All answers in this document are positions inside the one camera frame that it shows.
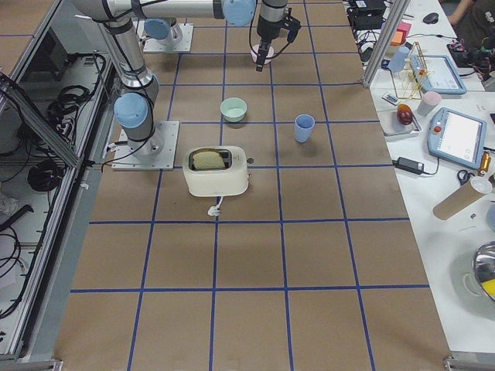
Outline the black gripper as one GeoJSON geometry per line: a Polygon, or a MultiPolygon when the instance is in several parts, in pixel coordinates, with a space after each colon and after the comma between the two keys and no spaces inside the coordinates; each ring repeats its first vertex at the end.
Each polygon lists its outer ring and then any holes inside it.
{"type": "Polygon", "coordinates": [[[301,23],[292,16],[292,9],[286,0],[262,0],[258,16],[258,35],[261,41],[258,45],[255,64],[256,71],[264,68],[271,48],[271,41],[280,35],[280,31],[288,31],[287,42],[292,43],[297,37],[301,23]]]}

